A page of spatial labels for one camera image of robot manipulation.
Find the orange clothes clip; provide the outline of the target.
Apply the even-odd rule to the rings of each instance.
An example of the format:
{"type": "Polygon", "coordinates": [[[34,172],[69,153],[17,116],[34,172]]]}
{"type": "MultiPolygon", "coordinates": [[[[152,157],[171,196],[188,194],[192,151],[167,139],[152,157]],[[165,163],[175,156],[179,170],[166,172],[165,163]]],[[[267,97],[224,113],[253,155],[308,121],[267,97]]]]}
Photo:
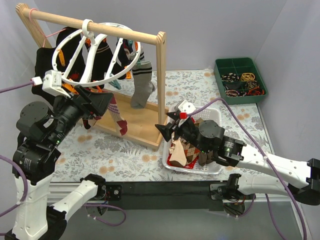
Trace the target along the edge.
{"type": "Polygon", "coordinates": [[[61,86],[66,89],[69,93],[72,93],[74,95],[78,95],[79,93],[76,91],[73,85],[70,85],[68,83],[62,83],[61,86]]]}

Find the white round clip hanger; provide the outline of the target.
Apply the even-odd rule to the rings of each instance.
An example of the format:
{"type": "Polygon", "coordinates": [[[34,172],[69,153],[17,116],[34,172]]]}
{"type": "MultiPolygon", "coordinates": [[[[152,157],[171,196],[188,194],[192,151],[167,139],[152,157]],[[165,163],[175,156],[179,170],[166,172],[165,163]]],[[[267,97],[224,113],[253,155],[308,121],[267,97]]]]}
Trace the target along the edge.
{"type": "Polygon", "coordinates": [[[72,30],[57,44],[51,58],[51,69],[69,85],[102,86],[125,78],[141,63],[141,43],[118,37],[115,50],[107,43],[107,35],[83,29],[72,30]]]}

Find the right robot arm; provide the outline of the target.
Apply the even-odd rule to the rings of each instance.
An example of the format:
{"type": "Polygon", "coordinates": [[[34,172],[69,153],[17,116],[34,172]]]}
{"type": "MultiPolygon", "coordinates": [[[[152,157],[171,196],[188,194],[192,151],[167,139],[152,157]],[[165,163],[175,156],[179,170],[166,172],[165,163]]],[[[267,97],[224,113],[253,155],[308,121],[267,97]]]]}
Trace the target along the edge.
{"type": "Polygon", "coordinates": [[[233,173],[227,182],[214,189],[223,199],[239,199],[253,194],[275,194],[293,197],[299,203],[320,204],[320,161],[296,161],[263,153],[239,139],[225,135],[214,120],[196,125],[191,117],[181,119],[179,112],[167,113],[173,119],[166,125],[156,124],[165,141],[183,139],[202,153],[210,153],[213,162],[260,172],[260,176],[233,173]]]}

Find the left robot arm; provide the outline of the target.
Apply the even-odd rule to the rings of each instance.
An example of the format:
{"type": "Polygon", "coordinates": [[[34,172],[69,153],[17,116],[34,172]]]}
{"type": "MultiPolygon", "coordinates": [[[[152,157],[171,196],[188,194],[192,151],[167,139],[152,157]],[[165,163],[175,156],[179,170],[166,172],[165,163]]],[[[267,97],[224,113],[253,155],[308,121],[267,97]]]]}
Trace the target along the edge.
{"type": "Polygon", "coordinates": [[[78,121],[102,117],[114,97],[80,85],[75,90],[75,95],[57,96],[53,108],[34,101],[20,112],[17,149],[11,161],[17,188],[16,217],[12,230],[4,234],[7,240],[57,240],[78,209],[93,198],[106,196],[105,179],[90,174],[65,198],[48,205],[49,186],[61,155],[58,146],[78,121]]]}

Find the teal clothes clip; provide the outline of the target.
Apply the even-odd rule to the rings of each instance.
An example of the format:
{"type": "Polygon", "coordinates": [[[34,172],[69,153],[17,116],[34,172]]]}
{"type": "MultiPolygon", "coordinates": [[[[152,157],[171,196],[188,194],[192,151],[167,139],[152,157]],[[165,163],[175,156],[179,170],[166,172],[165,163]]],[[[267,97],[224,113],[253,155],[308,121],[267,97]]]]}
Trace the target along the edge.
{"type": "Polygon", "coordinates": [[[119,82],[115,79],[113,81],[108,82],[111,86],[113,86],[114,88],[116,88],[117,90],[121,90],[122,87],[119,84],[119,82]]]}

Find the black garment on hanger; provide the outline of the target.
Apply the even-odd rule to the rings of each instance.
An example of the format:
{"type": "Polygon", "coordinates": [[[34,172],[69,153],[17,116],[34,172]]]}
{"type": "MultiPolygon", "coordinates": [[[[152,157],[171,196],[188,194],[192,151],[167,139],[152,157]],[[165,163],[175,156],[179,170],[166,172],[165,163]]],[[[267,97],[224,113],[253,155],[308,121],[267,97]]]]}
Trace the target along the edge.
{"type": "MultiPolygon", "coordinates": [[[[65,27],[66,30],[59,33],[56,39],[56,45],[59,45],[62,40],[64,40],[66,37],[68,37],[70,34],[75,32],[77,29],[73,27],[65,27]]],[[[79,42],[81,41],[82,37],[78,34],[74,38],[72,38],[70,41],[68,41],[63,47],[62,47],[62,53],[65,60],[65,64],[68,65],[71,58],[73,57],[79,42]]],[[[45,48],[41,47],[36,52],[36,62],[35,62],[35,76],[44,78],[45,72],[52,69],[52,57],[54,54],[55,48],[45,48]]],[[[70,70],[69,74],[77,72],[79,73],[78,81],[81,79],[83,73],[85,70],[85,61],[82,55],[82,52],[80,52],[72,66],[72,69],[70,70]]],[[[41,85],[37,85],[32,87],[31,89],[32,93],[34,95],[38,95],[43,97],[47,102],[49,102],[51,105],[53,104],[55,97],[53,95],[50,95],[49,93],[46,93],[42,90],[41,85]]]]}

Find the wooden clothes rack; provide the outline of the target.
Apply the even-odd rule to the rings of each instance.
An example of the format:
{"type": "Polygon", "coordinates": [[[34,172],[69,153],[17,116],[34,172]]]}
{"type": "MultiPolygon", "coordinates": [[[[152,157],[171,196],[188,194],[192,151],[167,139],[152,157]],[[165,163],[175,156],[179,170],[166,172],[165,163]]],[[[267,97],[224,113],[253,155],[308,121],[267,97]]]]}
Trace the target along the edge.
{"type": "MultiPolygon", "coordinates": [[[[43,43],[43,37],[36,30],[35,26],[29,20],[29,6],[25,3],[18,3],[15,11],[21,21],[33,37],[37,45],[43,43]]],[[[114,93],[114,97],[119,101],[120,109],[124,112],[124,119],[127,121],[127,133],[121,135],[116,129],[116,125],[109,112],[105,113],[101,119],[93,124],[93,128],[105,133],[123,138],[134,143],[146,146],[148,148],[158,150],[162,141],[161,134],[155,128],[155,124],[165,124],[168,120],[166,113],[165,86],[166,86],[166,33],[163,31],[158,34],[148,34],[144,32],[134,31],[129,27],[119,23],[95,23],[89,19],[80,20],[67,16],[52,14],[43,11],[33,11],[31,17],[37,22],[44,21],[58,25],[83,29],[83,33],[87,32],[105,34],[107,36],[120,37],[133,40],[140,43],[154,45],[156,47],[156,73],[157,84],[157,103],[147,102],[146,108],[134,110],[129,108],[131,97],[119,92],[114,93]]]]}

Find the white plastic laundry basket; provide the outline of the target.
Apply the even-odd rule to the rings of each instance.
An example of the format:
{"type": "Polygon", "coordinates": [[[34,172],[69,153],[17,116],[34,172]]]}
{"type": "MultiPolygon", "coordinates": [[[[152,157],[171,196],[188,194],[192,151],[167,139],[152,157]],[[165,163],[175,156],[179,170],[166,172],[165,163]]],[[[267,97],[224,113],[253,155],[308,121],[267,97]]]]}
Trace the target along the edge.
{"type": "MultiPolygon", "coordinates": [[[[208,107],[205,110],[201,111],[192,116],[194,120],[202,119],[202,120],[213,120],[219,126],[222,124],[222,115],[218,109],[208,107]]],[[[184,167],[173,166],[170,162],[171,153],[170,148],[172,147],[172,140],[165,141],[163,145],[163,155],[162,155],[162,164],[163,166],[171,171],[186,173],[186,174],[195,174],[195,175],[219,175],[223,171],[223,166],[219,165],[215,162],[211,162],[209,164],[205,164],[204,166],[199,165],[197,156],[190,164],[184,167]]]]}

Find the beige orange green argyle sock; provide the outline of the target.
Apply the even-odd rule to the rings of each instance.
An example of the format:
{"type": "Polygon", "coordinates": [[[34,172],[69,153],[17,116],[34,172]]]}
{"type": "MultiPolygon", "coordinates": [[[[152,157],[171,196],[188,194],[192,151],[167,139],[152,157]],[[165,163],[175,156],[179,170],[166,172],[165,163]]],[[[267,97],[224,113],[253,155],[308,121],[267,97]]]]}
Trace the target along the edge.
{"type": "Polygon", "coordinates": [[[182,141],[181,144],[186,157],[186,164],[189,165],[196,159],[200,151],[195,146],[185,141],[182,141]]]}

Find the brown sock in basket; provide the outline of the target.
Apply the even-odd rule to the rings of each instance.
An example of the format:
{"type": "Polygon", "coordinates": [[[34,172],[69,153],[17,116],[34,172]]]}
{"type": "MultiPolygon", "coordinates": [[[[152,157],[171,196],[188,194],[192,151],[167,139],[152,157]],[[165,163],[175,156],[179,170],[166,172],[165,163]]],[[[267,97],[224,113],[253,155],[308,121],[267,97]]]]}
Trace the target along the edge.
{"type": "Polygon", "coordinates": [[[198,154],[198,164],[203,167],[208,165],[214,161],[214,153],[212,151],[209,152],[200,152],[198,154]]]}

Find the red yellow argyle sock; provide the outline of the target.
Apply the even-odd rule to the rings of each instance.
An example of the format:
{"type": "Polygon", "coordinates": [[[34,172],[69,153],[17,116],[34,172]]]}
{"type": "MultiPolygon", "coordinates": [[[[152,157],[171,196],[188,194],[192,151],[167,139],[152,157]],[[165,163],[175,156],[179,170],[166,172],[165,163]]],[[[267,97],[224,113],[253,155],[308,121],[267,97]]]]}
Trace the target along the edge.
{"type": "Polygon", "coordinates": [[[68,79],[77,82],[78,79],[79,79],[79,73],[78,73],[78,72],[70,73],[70,74],[68,75],[68,79]]]}

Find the red sock in basket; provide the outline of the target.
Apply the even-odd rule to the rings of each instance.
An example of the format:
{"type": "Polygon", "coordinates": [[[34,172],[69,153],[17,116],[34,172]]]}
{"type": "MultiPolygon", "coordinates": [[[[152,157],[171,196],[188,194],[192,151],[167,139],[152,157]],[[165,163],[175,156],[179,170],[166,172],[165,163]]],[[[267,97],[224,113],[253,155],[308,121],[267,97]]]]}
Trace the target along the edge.
{"type": "Polygon", "coordinates": [[[171,167],[178,167],[178,168],[183,168],[183,169],[188,169],[192,170],[195,167],[195,164],[198,161],[198,156],[199,154],[194,154],[194,155],[189,155],[189,156],[182,156],[182,157],[176,157],[174,155],[173,160],[172,154],[169,154],[166,160],[166,163],[171,166],[171,167]]]}

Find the navy sock green toe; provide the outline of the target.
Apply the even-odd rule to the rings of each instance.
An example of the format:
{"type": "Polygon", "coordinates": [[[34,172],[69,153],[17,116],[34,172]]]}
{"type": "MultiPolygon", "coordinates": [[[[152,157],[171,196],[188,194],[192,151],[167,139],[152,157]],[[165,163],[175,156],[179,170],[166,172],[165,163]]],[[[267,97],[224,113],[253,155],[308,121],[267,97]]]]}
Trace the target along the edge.
{"type": "Polygon", "coordinates": [[[113,68],[115,73],[122,71],[131,63],[131,53],[133,52],[132,44],[133,43],[127,39],[122,40],[122,44],[117,55],[117,59],[120,63],[116,62],[113,68]]]}

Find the green compartment tray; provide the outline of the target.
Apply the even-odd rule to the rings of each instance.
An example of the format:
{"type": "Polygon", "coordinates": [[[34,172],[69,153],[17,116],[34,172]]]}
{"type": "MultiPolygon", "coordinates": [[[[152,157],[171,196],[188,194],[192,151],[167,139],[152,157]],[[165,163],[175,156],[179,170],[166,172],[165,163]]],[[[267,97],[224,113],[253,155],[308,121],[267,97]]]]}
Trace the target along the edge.
{"type": "Polygon", "coordinates": [[[249,57],[216,59],[214,76],[220,96],[229,105],[257,104],[268,95],[258,69],[249,57]]]}

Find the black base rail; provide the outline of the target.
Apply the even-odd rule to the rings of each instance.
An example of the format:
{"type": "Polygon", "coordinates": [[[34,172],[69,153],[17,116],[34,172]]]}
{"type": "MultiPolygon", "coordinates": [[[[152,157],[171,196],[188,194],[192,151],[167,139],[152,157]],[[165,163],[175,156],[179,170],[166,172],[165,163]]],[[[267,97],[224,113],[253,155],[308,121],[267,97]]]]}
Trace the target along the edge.
{"type": "Polygon", "coordinates": [[[214,199],[211,187],[219,181],[106,182],[106,200],[124,210],[223,211],[223,201],[214,199]]]}

